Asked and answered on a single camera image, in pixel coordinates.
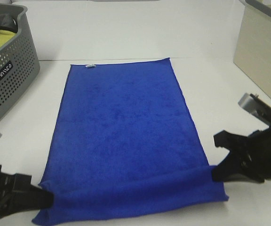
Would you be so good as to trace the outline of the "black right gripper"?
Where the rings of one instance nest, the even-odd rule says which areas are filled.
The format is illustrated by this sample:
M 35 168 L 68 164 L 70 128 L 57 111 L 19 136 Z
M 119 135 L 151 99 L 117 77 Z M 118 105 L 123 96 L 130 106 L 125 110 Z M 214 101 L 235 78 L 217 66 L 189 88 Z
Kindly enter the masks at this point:
M 264 106 L 271 123 L 271 106 L 261 99 L 259 102 Z M 214 144 L 215 147 L 226 148 L 233 154 L 245 154 L 245 159 L 227 155 L 212 169 L 213 181 L 264 183 L 265 180 L 271 180 L 271 125 L 248 137 L 223 130 L 214 135 Z

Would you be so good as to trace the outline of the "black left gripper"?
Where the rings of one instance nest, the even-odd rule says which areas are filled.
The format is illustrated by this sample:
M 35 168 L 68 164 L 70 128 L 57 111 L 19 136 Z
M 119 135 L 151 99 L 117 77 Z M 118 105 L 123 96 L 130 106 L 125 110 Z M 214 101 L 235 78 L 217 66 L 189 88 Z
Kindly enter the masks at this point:
M 0 165 L 0 219 L 12 214 L 50 208 L 54 195 L 31 184 L 31 176 L 8 175 Z

